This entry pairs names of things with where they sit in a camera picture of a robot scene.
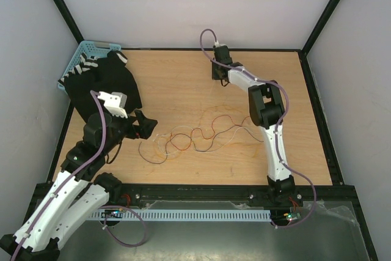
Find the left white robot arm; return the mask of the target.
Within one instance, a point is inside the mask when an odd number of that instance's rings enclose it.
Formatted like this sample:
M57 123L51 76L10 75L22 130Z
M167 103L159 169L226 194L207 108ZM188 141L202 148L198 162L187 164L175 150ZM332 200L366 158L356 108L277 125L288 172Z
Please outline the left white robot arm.
M29 219L13 234L1 237L12 260L57 260L71 235L95 211L116 204L122 182L99 170L125 138L148 139L158 122L135 110L128 118L91 115L82 140L67 153L53 185Z

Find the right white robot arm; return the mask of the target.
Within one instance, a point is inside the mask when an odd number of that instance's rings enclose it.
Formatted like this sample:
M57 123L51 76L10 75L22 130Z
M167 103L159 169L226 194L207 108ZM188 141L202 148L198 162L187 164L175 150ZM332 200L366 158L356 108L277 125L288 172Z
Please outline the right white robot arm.
M239 62L233 62L227 45L213 46L212 78L238 86L248 96L252 123L260 128L268 160L267 198L273 205L283 204L294 190L294 178L287 168L283 143L282 91L275 81L265 81L250 73Z

